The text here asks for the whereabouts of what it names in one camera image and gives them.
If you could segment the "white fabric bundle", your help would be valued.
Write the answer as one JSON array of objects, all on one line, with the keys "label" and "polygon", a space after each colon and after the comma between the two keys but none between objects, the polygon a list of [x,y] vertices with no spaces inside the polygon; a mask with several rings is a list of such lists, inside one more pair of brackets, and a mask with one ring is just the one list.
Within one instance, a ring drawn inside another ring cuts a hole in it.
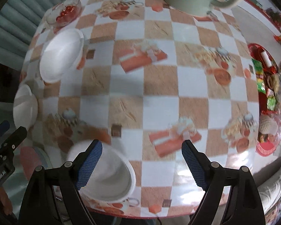
[{"label": "white fabric bundle", "polygon": [[263,212],[266,214],[281,198],[281,168],[258,187]]}]

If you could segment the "checkered plastic tablecloth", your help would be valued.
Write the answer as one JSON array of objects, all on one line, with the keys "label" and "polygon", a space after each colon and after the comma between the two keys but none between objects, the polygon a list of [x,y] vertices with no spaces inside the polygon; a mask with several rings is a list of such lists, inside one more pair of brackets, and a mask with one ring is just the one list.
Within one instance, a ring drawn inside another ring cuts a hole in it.
[{"label": "checkered plastic tablecloth", "polygon": [[58,167],[74,144],[99,139],[134,168],[134,193],[121,203],[83,195],[90,208],[129,217],[194,212],[203,190],[181,153],[189,137],[200,152],[229,168],[253,168],[258,92],[247,43],[230,9],[211,21],[163,0],[81,0],[68,29],[86,38],[85,60],[56,83],[39,61],[56,32],[42,19],[21,76],[38,101],[26,142]]}]

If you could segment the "glass bowl of tomatoes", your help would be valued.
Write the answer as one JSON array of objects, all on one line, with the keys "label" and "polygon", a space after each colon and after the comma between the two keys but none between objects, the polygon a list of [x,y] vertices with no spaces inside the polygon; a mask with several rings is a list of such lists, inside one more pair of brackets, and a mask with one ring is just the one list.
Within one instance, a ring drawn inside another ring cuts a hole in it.
[{"label": "glass bowl of tomatoes", "polygon": [[60,29],[76,20],[81,11],[81,0],[65,0],[52,9],[46,22],[53,28]]}]

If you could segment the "red snack tray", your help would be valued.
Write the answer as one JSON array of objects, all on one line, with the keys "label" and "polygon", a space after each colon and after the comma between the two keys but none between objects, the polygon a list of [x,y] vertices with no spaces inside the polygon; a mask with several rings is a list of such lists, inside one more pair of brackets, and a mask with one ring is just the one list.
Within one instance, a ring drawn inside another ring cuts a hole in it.
[{"label": "red snack tray", "polygon": [[256,152],[272,155],[281,146],[281,67],[261,45],[248,45],[255,69],[259,97],[259,130]]}]

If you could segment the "pink square plate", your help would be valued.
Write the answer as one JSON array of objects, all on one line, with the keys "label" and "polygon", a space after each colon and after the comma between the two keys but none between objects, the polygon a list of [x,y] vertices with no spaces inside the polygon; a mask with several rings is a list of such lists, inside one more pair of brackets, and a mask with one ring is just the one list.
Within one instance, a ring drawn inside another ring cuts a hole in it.
[{"label": "pink square plate", "polygon": [[28,181],[37,166],[43,166],[45,169],[52,167],[48,155],[35,146],[25,146],[20,149],[20,163]]}]

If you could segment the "white foam bowl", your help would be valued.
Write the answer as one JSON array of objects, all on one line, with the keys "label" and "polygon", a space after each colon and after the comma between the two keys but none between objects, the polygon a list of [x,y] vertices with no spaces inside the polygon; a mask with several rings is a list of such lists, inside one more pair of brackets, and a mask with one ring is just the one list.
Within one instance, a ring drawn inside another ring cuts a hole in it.
[{"label": "white foam bowl", "polygon": [[108,144],[99,143],[100,158],[88,181],[78,192],[85,198],[117,203],[129,198],[136,186],[134,169],[128,159]]},{"label": "white foam bowl", "polygon": [[39,72],[46,83],[56,83],[63,74],[77,67],[83,55],[85,38],[76,28],[58,33],[45,48],[39,63]]},{"label": "white foam bowl", "polygon": [[38,102],[30,87],[23,84],[18,88],[13,103],[13,120],[16,128],[29,130],[36,122]]}]

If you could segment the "pale green curtain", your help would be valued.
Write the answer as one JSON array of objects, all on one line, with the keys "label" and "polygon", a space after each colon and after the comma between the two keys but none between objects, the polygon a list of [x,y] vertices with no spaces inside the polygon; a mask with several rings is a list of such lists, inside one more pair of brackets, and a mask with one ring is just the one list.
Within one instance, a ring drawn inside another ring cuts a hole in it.
[{"label": "pale green curtain", "polygon": [[0,0],[0,103],[11,103],[45,12],[64,0]]}]

